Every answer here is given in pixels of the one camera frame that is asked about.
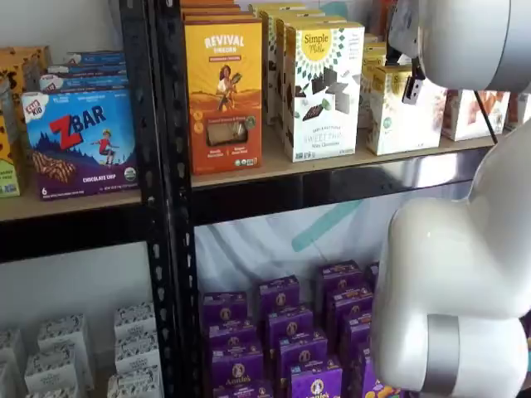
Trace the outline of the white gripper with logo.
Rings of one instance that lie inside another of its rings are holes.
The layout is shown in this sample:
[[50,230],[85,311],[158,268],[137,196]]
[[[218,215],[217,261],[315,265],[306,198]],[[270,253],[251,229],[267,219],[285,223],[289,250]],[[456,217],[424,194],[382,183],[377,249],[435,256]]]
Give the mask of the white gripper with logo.
[[386,66],[407,66],[411,71],[402,96],[404,104],[417,102],[426,79],[418,56],[419,4],[419,0],[398,0],[388,31]]

